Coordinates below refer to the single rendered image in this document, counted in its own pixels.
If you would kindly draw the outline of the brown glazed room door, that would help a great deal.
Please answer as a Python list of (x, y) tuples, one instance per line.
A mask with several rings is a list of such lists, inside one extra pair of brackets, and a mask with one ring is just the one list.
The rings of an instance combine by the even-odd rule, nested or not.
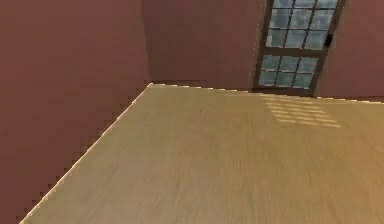
[(250, 90), (312, 97), (346, 0), (265, 0)]

